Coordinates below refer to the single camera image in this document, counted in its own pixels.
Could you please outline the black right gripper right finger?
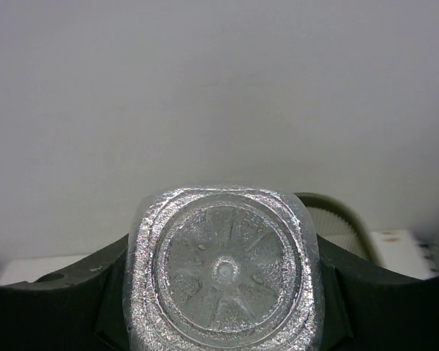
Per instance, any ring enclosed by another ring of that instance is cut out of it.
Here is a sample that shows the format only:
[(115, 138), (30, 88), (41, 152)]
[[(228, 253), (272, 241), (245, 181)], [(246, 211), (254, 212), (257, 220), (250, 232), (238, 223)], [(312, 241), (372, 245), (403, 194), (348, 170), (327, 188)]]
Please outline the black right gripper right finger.
[(439, 276), (386, 270), (318, 239), (325, 292), (321, 350), (439, 350)]

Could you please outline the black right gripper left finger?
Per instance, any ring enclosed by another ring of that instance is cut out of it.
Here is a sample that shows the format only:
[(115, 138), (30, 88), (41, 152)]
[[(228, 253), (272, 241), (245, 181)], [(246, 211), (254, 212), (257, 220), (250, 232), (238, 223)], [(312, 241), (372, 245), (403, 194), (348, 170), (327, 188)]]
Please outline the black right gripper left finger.
[(127, 238), (35, 282), (0, 286), (0, 350), (128, 350)]

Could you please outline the clear bottle green-blue label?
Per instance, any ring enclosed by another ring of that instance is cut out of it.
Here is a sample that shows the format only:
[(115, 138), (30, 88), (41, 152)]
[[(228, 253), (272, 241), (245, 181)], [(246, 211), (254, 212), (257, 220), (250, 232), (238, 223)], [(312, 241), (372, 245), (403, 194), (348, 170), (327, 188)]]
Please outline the clear bottle green-blue label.
[(293, 194), (182, 186), (143, 199), (122, 287), (131, 350), (317, 350), (318, 240)]

